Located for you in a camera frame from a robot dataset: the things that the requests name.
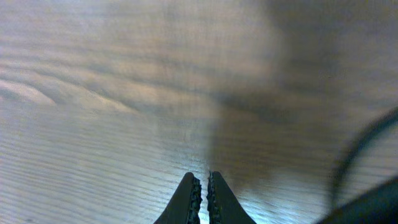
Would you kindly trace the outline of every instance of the black cable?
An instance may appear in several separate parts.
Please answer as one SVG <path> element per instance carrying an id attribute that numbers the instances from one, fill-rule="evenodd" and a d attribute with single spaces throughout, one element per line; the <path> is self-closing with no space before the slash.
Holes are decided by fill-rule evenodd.
<path id="1" fill-rule="evenodd" d="M 331 194 L 330 194 L 331 209 L 336 208 L 336 204 L 338 201 L 338 194 L 341 188 L 341 183 L 342 181 L 344 181 L 354 159 L 373 139 L 375 139 L 380 133 L 385 131 L 392 124 L 395 124 L 397 122 L 398 122 L 398 107 L 394 108 L 393 110 L 390 110 L 386 115 L 372 122 L 351 143 L 350 147 L 348 148 L 349 150 L 346 159 L 335 170 L 335 174 L 332 180 Z"/>

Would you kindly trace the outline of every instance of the tabletop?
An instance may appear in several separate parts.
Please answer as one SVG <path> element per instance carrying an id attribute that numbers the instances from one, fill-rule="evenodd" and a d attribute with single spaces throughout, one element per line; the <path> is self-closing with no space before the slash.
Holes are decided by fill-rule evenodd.
<path id="1" fill-rule="evenodd" d="M 0 223 L 153 223 L 210 170 L 257 223 L 319 220 L 397 106 L 396 21 L 396 1 L 1 1 Z M 397 135 L 341 203 L 398 173 Z"/>

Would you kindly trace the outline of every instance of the brown wood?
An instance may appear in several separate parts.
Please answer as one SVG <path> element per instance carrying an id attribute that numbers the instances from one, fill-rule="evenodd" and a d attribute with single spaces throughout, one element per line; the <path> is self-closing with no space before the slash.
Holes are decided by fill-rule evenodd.
<path id="1" fill-rule="evenodd" d="M 394 1 L 0 2 L 0 223 L 152 223 L 220 171 L 258 223 L 328 213 L 398 102 Z M 392 128 L 345 200 L 397 174 Z M 201 205 L 208 222 L 207 202 Z"/>

